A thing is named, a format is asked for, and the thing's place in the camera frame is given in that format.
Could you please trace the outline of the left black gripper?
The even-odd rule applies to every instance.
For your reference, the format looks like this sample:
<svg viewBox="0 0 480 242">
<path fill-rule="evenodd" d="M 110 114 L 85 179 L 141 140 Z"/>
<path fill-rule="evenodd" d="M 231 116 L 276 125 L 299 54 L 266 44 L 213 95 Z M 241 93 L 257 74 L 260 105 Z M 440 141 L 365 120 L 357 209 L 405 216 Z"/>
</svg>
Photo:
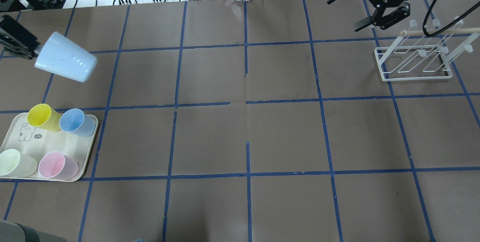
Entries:
<svg viewBox="0 0 480 242">
<path fill-rule="evenodd" d="M 37 37 L 9 15 L 1 16 L 0 42 L 13 56 L 29 60 L 38 57 L 40 43 Z"/>
</svg>

